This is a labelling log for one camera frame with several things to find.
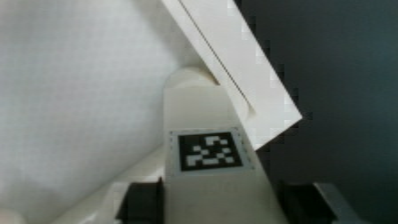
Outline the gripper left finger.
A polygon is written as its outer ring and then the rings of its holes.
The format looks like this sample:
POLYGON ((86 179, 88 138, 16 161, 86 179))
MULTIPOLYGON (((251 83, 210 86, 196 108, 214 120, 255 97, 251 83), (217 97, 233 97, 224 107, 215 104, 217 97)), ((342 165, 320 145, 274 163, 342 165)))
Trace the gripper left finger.
POLYGON ((130 184, 116 220, 121 224, 164 224, 164 181, 130 184))

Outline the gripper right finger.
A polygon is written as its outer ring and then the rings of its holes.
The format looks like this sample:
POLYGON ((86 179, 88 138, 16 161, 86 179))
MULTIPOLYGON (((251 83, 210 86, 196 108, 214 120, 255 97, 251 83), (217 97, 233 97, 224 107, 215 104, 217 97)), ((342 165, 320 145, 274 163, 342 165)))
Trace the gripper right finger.
POLYGON ((356 212, 331 183, 279 182, 278 198, 290 224, 356 224, 356 212))

